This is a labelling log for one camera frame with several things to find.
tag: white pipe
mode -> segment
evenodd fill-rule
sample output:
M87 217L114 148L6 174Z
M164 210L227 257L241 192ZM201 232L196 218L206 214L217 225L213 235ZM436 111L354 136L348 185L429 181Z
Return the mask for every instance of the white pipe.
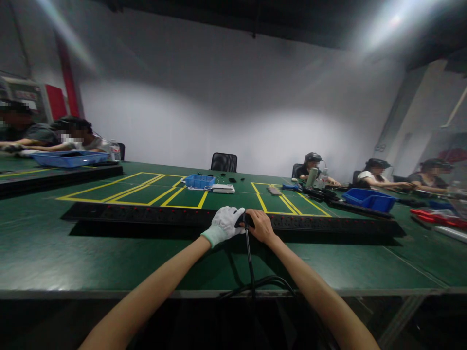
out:
M457 110L458 110L459 107L461 106L461 104L462 104L462 102L464 101L464 98L466 97L466 95L467 95L467 86L466 86L466 88L464 89L464 92L462 93L461 98L459 99L459 101L457 101L456 107L454 107L454 109L452 110L451 115L449 116L448 121L446 122L446 124L440 126L440 128L446 128L446 127L448 127L448 126L451 124L451 121L454 119L454 116L456 115Z

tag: green work table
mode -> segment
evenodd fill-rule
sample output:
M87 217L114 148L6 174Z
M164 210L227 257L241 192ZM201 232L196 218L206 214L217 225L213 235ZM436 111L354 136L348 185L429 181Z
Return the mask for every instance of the green work table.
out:
M158 231L128 226L128 235L116 238L107 232L111 225L97 223L89 234L89 227L60 219L74 201L213 210L229 205L310 217L360 217L330 210L292 191L284 191L284 198L268 193L268 185L280 186L289 178L238 173L221 177L221 172L210 170L122 164L122 176L0 201L0 298L121 298L191 242L182 235L168 236L160 226ZM23 172L31 176L41 169L32 160L0 157L0 171L5 170L19 174L3 176L23 176ZM198 172L213 174L217 183L229 183L228 178L234 177L235 194L184 188L181 180ZM340 295L405 296L380 344L393 340L425 296L464 291L467 285L462 243L425 231L410 220L408 207L396 205L392 213L408 234L397 238L397 245L314 242L309 237L289 240L287 232L280 233ZM279 275L291 281L269 249L253 237L251 241L255 277ZM245 236L240 235L195 264L172 297L212 298L249 282ZM287 294L274 286L261 293Z

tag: gray shirt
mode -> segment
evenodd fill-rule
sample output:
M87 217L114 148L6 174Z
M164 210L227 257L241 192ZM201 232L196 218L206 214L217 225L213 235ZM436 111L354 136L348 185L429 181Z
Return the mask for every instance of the gray shirt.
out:
M27 129L16 130L12 127L0 130L0 141L15 142L20 139L30 139L45 142L45 147L58 145L57 135L47 124L32 122Z

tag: worker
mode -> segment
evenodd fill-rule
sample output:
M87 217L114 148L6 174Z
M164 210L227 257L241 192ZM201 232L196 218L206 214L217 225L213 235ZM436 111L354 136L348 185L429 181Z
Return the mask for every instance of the worker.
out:
M297 169L297 176L299 179L303 181L308 180L308 174L310 174L310 169L311 168L317 168L319 162L322 161L321 156L318 153L315 152L310 152L305 156L305 160L303 162L303 165ZM321 170L318 169L318 174L316 177L318 178L321 174ZM340 186L341 184L334 180L332 177L327 178L327 182L330 185L334 186Z
M57 135L47 124L36 123L29 107L18 101L0 99L0 148L11 146L54 146Z
M53 130L70 135L74 141L64 142L52 147L23 147L36 151L54 152L54 151L94 151L110 153L110 142L92 132L92 124L82 118L74 116L62 117L51 124Z
M448 184L438 175L443 171L448 172L452 170L453 166L437 158L425 160L420 166L420 171L410 174L407 181L416 185L418 189L423 191L445 193Z
M234 227L244 211L243 208L219 209L211 227L121 300L94 327L79 349L126 349L138 330L210 248L245 231L242 227ZM340 348L379 349L371 333L347 303L275 235L269 217L260 210L248 209L246 213L254 221L255 228L251 227L250 232L284 264L308 303L330 329Z
M390 182L387 178L381 175L384 169L391 165L385 160L371 158L366 162L365 169L358 175L358 185L362 187L401 187L404 189L412 189L416 187L409 182Z

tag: bare hand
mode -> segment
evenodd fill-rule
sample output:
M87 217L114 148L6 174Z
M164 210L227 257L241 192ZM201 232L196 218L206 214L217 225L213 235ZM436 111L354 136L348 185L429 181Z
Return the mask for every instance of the bare hand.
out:
M413 189L417 187L417 185L410 183L410 182L398 182L397 186L402 187L402 188L407 188L407 189Z
M250 227L249 231L257 240L268 244L268 241L276 235L272 229L271 219L262 210L247 209L246 213L253 219L255 227Z

